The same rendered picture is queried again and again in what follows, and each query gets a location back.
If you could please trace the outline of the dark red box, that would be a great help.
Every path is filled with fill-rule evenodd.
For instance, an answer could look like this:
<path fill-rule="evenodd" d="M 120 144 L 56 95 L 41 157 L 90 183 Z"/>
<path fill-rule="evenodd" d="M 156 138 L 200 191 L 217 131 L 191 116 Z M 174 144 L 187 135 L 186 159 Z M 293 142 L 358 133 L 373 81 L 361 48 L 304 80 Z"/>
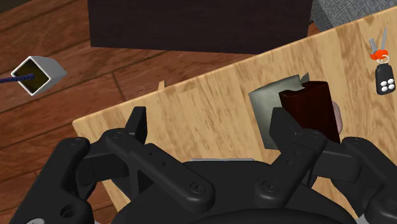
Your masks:
<path fill-rule="evenodd" d="M 325 81 L 308 81 L 301 90 L 279 92 L 282 107 L 303 127 L 340 143 L 330 89 Z"/>

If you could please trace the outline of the white square pot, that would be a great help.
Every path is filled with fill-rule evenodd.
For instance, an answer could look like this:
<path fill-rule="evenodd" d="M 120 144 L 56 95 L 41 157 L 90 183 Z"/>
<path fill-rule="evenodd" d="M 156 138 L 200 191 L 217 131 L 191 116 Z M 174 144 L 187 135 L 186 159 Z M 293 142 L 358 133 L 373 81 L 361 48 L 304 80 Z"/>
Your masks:
<path fill-rule="evenodd" d="M 34 96 L 54 86 L 67 75 L 67 72 L 52 58 L 28 56 L 11 75 L 16 77 L 29 95 Z"/>

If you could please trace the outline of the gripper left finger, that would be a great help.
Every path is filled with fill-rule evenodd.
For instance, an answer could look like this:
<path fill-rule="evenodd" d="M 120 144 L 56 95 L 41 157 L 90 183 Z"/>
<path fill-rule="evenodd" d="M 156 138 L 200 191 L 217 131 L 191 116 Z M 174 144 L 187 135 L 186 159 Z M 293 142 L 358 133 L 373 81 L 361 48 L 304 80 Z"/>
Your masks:
<path fill-rule="evenodd" d="M 212 184 L 154 144 L 147 136 L 146 108 L 136 106 L 124 128 L 105 131 L 94 144 L 84 137 L 58 143 L 9 224 L 94 224 L 91 205 L 78 192 L 77 170 L 91 147 L 119 158 L 129 173 L 141 171 L 183 208 L 204 213 L 214 205 Z"/>

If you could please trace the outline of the grey white cloth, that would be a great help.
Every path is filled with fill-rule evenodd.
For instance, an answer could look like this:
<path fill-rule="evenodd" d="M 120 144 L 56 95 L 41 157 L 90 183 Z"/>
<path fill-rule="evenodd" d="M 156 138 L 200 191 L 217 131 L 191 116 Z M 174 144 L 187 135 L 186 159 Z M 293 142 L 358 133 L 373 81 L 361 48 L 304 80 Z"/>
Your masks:
<path fill-rule="evenodd" d="M 249 93 L 256 123 L 258 125 L 263 145 L 266 149 L 276 150 L 277 146 L 270 136 L 270 123 L 274 108 L 282 106 L 279 92 L 285 90 L 297 91 L 303 89 L 302 84 L 310 80 L 306 73 L 301 78 L 298 74 L 269 83 Z"/>

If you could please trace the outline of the pale pink round thing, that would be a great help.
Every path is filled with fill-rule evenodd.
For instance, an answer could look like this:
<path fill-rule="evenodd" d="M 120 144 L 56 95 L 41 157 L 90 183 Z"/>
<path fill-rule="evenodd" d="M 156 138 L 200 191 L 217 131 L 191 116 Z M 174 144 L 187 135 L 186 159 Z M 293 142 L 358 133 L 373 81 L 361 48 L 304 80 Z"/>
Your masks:
<path fill-rule="evenodd" d="M 340 113 L 340 108 L 338 106 L 338 104 L 336 102 L 332 102 L 333 105 L 333 111 L 334 111 L 334 115 L 335 115 L 335 121 L 337 124 L 337 130 L 338 133 L 340 134 L 342 132 L 343 129 L 343 123 L 342 123 L 342 117 L 341 117 L 341 113 Z"/>

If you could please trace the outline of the keys with black fob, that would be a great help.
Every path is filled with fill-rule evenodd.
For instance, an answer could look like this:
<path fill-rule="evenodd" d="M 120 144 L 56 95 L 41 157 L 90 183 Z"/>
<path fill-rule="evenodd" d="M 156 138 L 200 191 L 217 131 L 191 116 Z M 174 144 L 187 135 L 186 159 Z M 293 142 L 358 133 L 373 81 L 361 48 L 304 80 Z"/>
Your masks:
<path fill-rule="evenodd" d="M 389 53 L 386 50 L 387 29 L 384 29 L 382 35 L 382 44 L 380 48 L 373 38 L 369 39 L 371 47 L 370 58 L 378 63 L 375 69 L 375 88 L 378 95 L 386 95 L 396 90 L 392 66 L 389 64 Z"/>

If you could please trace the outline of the dark blue stick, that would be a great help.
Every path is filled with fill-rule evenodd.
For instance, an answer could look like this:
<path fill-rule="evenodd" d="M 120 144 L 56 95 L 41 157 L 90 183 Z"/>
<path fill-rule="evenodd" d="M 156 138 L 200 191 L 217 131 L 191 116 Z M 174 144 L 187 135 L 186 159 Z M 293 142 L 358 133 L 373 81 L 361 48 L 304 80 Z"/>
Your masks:
<path fill-rule="evenodd" d="M 9 78 L 0 78 L 0 83 L 27 81 L 35 78 L 34 74 L 27 74 L 23 76 L 12 76 Z"/>

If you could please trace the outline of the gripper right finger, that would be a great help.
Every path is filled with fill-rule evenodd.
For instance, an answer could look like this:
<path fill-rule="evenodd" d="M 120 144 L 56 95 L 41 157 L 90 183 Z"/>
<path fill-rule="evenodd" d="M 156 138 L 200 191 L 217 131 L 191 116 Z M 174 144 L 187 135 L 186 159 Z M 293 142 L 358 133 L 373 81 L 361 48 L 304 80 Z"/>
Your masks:
<path fill-rule="evenodd" d="M 354 212 L 369 224 L 397 224 L 397 165 L 360 137 L 330 141 L 274 108 L 270 135 L 281 154 L 254 186 L 258 207 L 284 208 L 306 176 L 331 180 Z"/>

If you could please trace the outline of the light wooden table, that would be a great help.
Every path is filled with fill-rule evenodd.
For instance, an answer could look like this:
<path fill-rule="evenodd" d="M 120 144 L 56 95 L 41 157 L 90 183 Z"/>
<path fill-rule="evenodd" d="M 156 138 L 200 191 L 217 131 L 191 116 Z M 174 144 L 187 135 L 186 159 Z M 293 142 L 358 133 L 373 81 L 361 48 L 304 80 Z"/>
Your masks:
<path fill-rule="evenodd" d="M 76 133 L 94 142 L 123 127 L 145 106 L 148 137 L 184 162 L 191 158 L 278 156 L 264 148 L 248 94 L 295 74 L 326 81 L 342 114 L 342 137 L 371 141 L 397 164 L 397 91 L 378 95 L 369 39 L 384 45 L 397 77 L 397 6 L 275 50 L 196 76 L 76 119 Z"/>

